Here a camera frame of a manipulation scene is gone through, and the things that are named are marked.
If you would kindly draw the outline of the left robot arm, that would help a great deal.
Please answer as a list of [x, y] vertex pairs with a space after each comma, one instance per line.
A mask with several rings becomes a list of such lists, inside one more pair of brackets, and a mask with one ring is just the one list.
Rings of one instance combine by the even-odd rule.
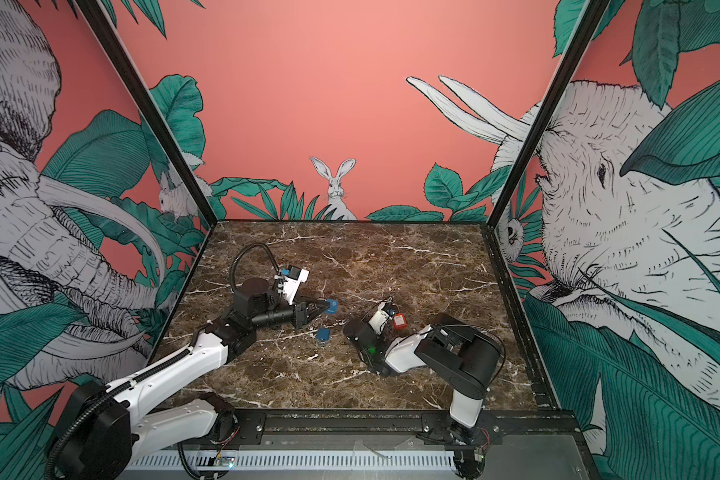
[[47, 479], [115, 479], [133, 461], [206, 435], [224, 444], [239, 432], [234, 407], [206, 392], [169, 410], [155, 408], [189, 383], [236, 359], [263, 328], [308, 325], [328, 300], [298, 292], [299, 281], [254, 278], [232, 304], [199, 327], [188, 345], [153, 365], [106, 385], [94, 381], [70, 397], [47, 446]]

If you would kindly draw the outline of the black frame post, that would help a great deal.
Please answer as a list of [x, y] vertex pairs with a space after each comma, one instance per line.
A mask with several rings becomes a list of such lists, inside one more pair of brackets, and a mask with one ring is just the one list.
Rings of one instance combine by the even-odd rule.
[[206, 195], [200, 190], [193, 172], [184, 160], [178, 142], [116, 33], [105, 8], [99, 1], [75, 1], [75, 5], [118, 73], [140, 114], [146, 120], [158, 145], [177, 170], [191, 198], [197, 204], [201, 217], [208, 223], [210, 229], [213, 229], [218, 223], [217, 217], [207, 201]]
[[535, 150], [541, 143], [541, 138], [545, 129], [561, 104], [567, 85], [575, 74], [581, 58], [584, 55], [608, 5], [609, 1], [607, 0], [592, 0], [585, 3], [583, 12], [578, 19], [570, 41], [564, 51], [562, 60], [560, 61], [551, 84], [547, 89], [534, 122], [531, 125], [530, 131], [522, 143], [518, 157], [509, 172], [507, 181], [502, 189], [499, 199], [495, 203], [494, 209], [487, 221], [487, 225], [490, 228], [495, 228], [498, 225], [499, 220], [509, 203], [511, 194], [520, 183], [523, 172], [535, 155]]

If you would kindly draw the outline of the right black frame post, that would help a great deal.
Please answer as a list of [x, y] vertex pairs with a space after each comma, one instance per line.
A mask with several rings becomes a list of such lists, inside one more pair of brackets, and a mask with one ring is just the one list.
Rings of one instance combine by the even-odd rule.
[[541, 143], [541, 138], [545, 129], [561, 104], [567, 85], [575, 74], [581, 58], [584, 55], [608, 5], [609, 1], [607, 0], [592, 0], [585, 3], [583, 12], [578, 19], [570, 41], [564, 51], [562, 60], [560, 61], [551, 84], [547, 89], [534, 122], [531, 125], [530, 131], [522, 143], [518, 157], [509, 172], [507, 181], [502, 189], [499, 199], [495, 203], [494, 209], [487, 221], [487, 225], [490, 228], [495, 228], [498, 225], [499, 220], [509, 203], [511, 194], [520, 183], [523, 172], [535, 155], [535, 150]]

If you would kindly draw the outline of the left black frame post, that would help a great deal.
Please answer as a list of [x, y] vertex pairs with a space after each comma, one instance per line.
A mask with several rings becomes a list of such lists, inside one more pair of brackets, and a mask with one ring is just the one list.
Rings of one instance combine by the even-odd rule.
[[118, 73], [140, 114], [146, 120], [158, 145], [177, 170], [191, 198], [197, 204], [201, 217], [208, 223], [210, 229], [213, 229], [218, 223], [217, 217], [207, 201], [206, 195], [200, 190], [193, 172], [184, 160], [178, 142], [116, 33], [105, 8], [99, 1], [75, 1], [75, 5]]

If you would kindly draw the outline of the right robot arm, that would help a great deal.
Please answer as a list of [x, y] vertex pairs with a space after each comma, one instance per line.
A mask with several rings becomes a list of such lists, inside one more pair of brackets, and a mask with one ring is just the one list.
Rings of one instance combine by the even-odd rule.
[[381, 377], [427, 367], [453, 389], [451, 419], [473, 428], [506, 358], [501, 340], [445, 313], [406, 337], [387, 338], [369, 321], [351, 320], [343, 334], [368, 369]]

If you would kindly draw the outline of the blue padlock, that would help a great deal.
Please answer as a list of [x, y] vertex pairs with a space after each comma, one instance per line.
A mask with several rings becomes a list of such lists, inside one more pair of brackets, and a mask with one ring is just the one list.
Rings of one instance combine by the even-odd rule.
[[319, 328], [317, 330], [315, 340], [318, 345], [326, 345], [331, 338], [331, 330], [329, 328]]
[[328, 303], [328, 307], [325, 310], [326, 314], [333, 315], [338, 310], [338, 301], [334, 299], [326, 299], [326, 302]]

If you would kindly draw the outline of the red padlock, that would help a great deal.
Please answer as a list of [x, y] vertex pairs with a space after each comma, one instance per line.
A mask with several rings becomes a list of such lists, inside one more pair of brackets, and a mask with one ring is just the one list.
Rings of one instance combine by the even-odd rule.
[[404, 329], [408, 326], [408, 323], [403, 314], [396, 314], [393, 317], [393, 325], [396, 330]]

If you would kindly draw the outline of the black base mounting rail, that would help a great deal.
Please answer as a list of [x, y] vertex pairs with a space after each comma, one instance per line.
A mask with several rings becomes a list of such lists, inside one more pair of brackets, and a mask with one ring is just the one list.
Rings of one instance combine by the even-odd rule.
[[483, 410], [473, 427], [454, 420], [446, 410], [238, 409], [238, 429], [225, 447], [262, 445], [266, 436], [284, 435], [409, 435], [432, 445], [456, 438], [482, 445], [511, 435], [578, 434], [568, 411]]

